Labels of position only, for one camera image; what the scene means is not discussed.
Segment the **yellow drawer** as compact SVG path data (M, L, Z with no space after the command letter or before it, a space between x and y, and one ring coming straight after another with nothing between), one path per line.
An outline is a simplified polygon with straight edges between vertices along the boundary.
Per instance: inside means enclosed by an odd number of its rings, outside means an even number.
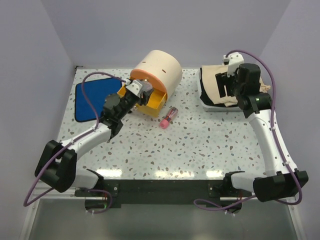
M145 79L137 79L137 80L140 80L141 83L149 82ZM123 97L125 95L125 92L126 92L125 86L128 85L129 83L131 83L132 81L133 80L128 80L123 84L123 86L117 92L117 94L120 97ZM157 117L159 115L161 108L163 107L163 105L166 101L167 94L164 91L156 89L153 85L152 85L152 87L153 87L153 92L150 95L150 99L149 99L147 105L138 105L137 104L134 107L136 107L140 112L142 112L145 115L148 115L151 117Z

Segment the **pink pencil case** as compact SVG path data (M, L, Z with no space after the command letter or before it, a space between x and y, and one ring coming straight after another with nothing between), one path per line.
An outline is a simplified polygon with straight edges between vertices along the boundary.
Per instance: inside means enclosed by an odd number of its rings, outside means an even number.
M179 110L176 107L172 107L168 113L166 114L166 116L161 120L159 126L162 129L166 129L170 123L172 122L172 120L178 115Z

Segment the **clear box of clips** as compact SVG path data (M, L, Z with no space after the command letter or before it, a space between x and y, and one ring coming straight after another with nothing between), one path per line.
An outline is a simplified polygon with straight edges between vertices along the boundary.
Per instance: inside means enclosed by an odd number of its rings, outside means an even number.
M152 94L153 91L154 91L154 88L151 83L147 81L142 83L142 89L141 89L142 94L149 96Z

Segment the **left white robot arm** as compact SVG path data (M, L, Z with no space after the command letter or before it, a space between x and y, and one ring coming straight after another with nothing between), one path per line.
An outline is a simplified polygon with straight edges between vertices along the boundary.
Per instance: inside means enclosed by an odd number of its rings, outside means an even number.
M96 146L114 138L123 127L122 119L135 106L149 102L152 85L134 80L126 85L123 97L117 93L106 97L98 123L79 135L63 142L49 141L35 169L37 180L63 193L71 187L86 189L92 196L104 190L102 176L86 169L78 170L77 161Z

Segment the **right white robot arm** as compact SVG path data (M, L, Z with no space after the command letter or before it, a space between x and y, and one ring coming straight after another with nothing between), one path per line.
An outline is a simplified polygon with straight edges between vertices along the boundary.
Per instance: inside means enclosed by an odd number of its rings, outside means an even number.
M245 171L225 174L221 190L230 197L240 190L254 193L260 202L277 201L302 195L308 182L292 160L277 125L272 97L260 90L261 69L253 63L227 64L227 71L216 75L219 94L234 96L257 137L265 166L265 177Z

